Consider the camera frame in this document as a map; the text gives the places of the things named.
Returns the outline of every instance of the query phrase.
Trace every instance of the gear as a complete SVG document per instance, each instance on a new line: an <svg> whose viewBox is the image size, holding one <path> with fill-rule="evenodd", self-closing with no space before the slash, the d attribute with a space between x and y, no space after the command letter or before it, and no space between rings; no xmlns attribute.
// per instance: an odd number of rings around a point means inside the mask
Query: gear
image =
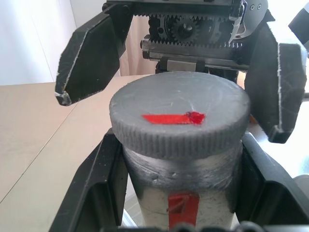
<svg viewBox="0 0 309 232"><path fill-rule="evenodd" d="M160 28L158 28L158 33L161 39L168 39L167 34L167 28L166 28L166 22L168 21L168 16L160 16L158 17L160 19Z"/></svg>
<svg viewBox="0 0 309 232"><path fill-rule="evenodd" d="M171 32L176 42L191 44L198 38L200 28L194 18L180 17L176 19Z"/></svg>

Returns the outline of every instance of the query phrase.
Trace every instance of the plastic lid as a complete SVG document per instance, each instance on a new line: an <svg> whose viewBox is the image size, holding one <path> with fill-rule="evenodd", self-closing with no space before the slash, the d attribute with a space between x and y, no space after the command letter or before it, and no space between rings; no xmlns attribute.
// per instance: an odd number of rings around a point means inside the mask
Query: plastic lid
<svg viewBox="0 0 309 232"><path fill-rule="evenodd" d="M152 124L142 115L206 115L201 125ZM201 159L238 144L246 131L250 100L235 83L215 75L166 72L121 88L110 102L112 129L127 148L153 158Z"/></svg>

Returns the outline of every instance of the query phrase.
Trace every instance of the red tape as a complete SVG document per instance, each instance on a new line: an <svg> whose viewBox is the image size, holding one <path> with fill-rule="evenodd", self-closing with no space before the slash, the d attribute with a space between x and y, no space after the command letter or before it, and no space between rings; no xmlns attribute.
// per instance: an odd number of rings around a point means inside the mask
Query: red tape
<svg viewBox="0 0 309 232"><path fill-rule="evenodd" d="M202 124L205 114L199 112L187 112L184 115L142 115L153 124Z"/></svg>
<svg viewBox="0 0 309 232"><path fill-rule="evenodd" d="M197 223L199 195L195 192L169 195L169 229L178 223Z"/></svg>

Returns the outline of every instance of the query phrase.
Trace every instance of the gray jar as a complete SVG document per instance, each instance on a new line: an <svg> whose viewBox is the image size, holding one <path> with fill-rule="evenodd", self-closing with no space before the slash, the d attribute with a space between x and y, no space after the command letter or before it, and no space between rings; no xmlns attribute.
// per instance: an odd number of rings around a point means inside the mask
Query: gray jar
<svg viewBox="0 0 309 232"><path fill-rule="evenodd" d="M201 125L152 124L142 117L192 111L206 115ZM197 228L231 226L249 115L243 89L205 73L151 75L113 96L112 128L123 144L145 226L168 229L175 220ZM185 196L179 212L171 211L174 196Z"/></svg>

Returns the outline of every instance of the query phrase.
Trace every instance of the screw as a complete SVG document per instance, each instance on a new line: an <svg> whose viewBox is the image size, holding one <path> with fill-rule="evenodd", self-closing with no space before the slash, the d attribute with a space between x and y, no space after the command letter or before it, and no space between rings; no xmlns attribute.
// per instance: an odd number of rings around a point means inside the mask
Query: screw
<svg viewBox="0 0 309 232"><path fill-rule="evenodd" d="M186 23L183 24L183 28L187 31L191 31L193 29L191 25L186 24Z"/></svg>
<svg viewBox="0 0 309 232"><path fill-rule="evenodd" d="M123 6L123 12L125 15L129 15L130 14L130 8L127 5Z"/></svg>
<svg viewBox="0 0 309 232"><path fill-rule="evenodd" d="M239 58L237 59L236 63L237 63L238 65L243 65L243 64L244 64L243 58L239 57Z"/></svg>
<svg viewBox="0 0 309 232"><path fill-rule="evenodd" d="M107 3L103 4L102 11L106 10L107 8L108 8L108 4Z"/></svg>

